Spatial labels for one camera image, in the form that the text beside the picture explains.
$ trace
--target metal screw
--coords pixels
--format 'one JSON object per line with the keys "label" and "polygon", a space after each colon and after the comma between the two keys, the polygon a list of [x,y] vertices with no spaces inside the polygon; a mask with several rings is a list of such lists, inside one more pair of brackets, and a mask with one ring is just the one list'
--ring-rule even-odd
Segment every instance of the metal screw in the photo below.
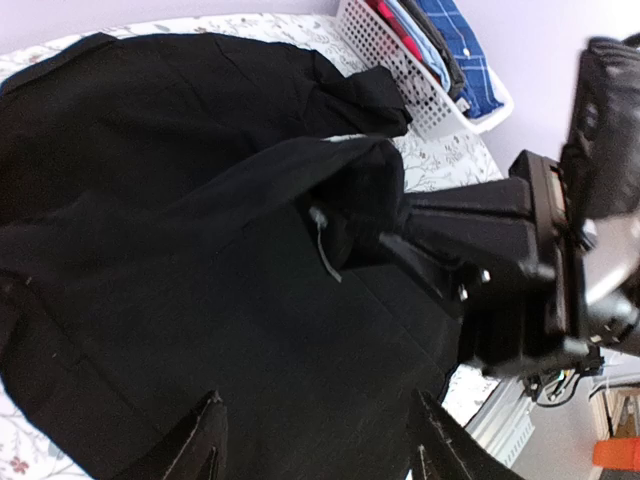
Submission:
{"label": "metal screw", "polygon": [[464,285],[460,285],[460,288],[458,289],[458,296],[460,297],[460,300],[462,300],[463,302],[469,298],[469,292],[467,292],[467,289],[464,288]]}

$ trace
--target blue plaid shirt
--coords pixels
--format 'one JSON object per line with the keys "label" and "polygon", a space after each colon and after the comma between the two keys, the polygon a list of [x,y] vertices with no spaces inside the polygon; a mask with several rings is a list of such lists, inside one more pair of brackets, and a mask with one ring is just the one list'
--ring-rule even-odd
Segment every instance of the blue plaid shirt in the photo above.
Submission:
{"label": "blue plaid shirt", "polygon": [[467,116],[478,118],[501,107],[502,103],[493,94],[484,52],[453,0],[416,1],[440,30],[464,72],[466,81],[460,96],[471,106]]}

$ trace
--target light blue garment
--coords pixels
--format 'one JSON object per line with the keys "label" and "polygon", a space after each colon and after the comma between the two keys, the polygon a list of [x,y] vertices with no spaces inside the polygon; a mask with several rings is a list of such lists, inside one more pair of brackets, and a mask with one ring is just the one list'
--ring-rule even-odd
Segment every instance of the light blue garment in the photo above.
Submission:
{"label": "light blue garment", "polygon": [[404,28],[404,31],[407,32],[407,35],[416,42],[424,63],[440,77],[440,84],[444,91],[449,92],[449,90],[451,90],[451,77],[449,77],[449,71],[438,50],[436,50],[436,47],[433,46],[431,41],[397,0],[384,0],[384,3],[389,7],[393,16],[396,17],[398,23]]}

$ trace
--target plastic basket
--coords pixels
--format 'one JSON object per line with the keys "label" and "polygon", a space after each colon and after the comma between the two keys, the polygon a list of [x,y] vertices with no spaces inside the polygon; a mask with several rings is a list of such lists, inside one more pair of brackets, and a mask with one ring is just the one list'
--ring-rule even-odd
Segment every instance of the plastic basket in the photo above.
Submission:
{"label": "plastic basket", "polygon": [[489,69],[495,96],[504,106],[477,119],[466,118],[429,71],[364,0],[341,0],[336,26],[368,68],[383,65],[391,71],[407,110],[413,116],[413,126],[424,139],[461,130],[480,134],[500,124],[513,111],[513,99]]}

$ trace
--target gray garment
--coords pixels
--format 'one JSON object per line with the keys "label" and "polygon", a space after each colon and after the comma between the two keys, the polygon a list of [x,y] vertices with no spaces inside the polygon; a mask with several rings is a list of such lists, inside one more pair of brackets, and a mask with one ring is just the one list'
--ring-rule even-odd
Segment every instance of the gray garment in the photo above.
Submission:
{"label": "gray garment", "polygon": [[409,13],[442,57],[447,70],[449,70],[449,76],[451,77],[449,96],[453,100],[457,99],[464,88],[464,73],[460,69],[458,62],[453,58],[453,53],[449,50],[446,40],[415,0],[398,0],[398,2]]}

